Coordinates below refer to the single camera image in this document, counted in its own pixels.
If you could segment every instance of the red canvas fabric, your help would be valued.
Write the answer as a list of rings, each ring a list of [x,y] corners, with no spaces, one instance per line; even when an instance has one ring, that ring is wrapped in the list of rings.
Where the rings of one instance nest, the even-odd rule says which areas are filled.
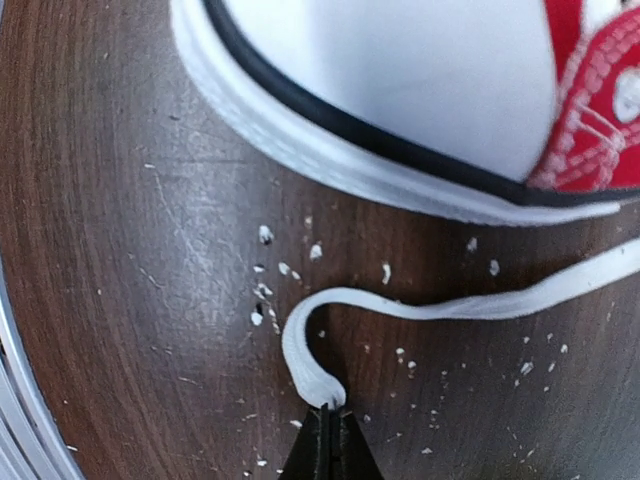
[[[640,7],[624,11],[593,35],[571,40],[574,18],[565,17],[573,32],[567,33],[560,17],[576,15],[576,2],[546,2],[562,72],[558,117],[528,185],[567,193],[640,187]]]

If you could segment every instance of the dark brown wood surface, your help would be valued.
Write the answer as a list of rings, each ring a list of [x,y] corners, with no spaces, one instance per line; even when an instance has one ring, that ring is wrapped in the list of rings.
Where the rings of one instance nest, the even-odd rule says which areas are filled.
[[[258,282],[274,291],[282,326],[323,288],[412,303],[504,291],[640,234],[634,205],[569,226],[491,229],[287,171],[203,102],[164,0],[9,0],[0,66],[9,292],[89,479],[276,478],[296,436],[289,422],[306,407],[268,315],[250,321]],[[275,234],[269,246],[261,224]],[[311,339],[370,417],[362,428],[389,479],[636,479],[638,281],[511,322],[418,324],[332,306]]]

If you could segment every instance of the shoelace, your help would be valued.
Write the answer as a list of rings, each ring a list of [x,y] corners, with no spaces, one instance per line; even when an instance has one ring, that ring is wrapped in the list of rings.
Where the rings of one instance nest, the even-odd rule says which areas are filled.
[[[353,288],[323,290],[300,302],[282,334],[282,351],[298,394],[311,406],[345,405],[347,393],[315,360],[306,338],[309,316],[331,303],[351,305],[405,320],[507,320],[531,315],[640,272],[640,238],[579,262],[524,290],[410,306]]]

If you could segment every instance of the wooden table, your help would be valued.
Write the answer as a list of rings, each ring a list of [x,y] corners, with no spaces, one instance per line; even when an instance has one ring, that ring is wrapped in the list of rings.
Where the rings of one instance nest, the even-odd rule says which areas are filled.
[[[276,478],[306,407],[269,305],[281,327],[306,295],[338,285],[408,303],[522,288],[640,234],[633,205],[569,226],[491,229],[287,171],[203,102],[167,3],[8,0],[0,36],[8,288],[89,479]],[[639,478],[638,280],[510,322],[418,324],[331,306],[310,338],[370,417],[362,428],[389,479]],[[258,282],[274,294],[256,327]]]

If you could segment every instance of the curved shoelace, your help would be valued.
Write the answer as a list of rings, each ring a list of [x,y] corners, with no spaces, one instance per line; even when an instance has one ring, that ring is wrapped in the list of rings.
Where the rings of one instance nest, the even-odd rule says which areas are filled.
[[[298,394],[309,404],[337,409],[347,393],[315,360],[306,338],[316,308],[339,303],[406,320],[507,320],[524,317],[598,290],[640,272],[640,238],[579,262],[524,290],[466,297],[435,305],[410,306],[363,290],[332,288],[300,302],[282,334],[282,351]]]

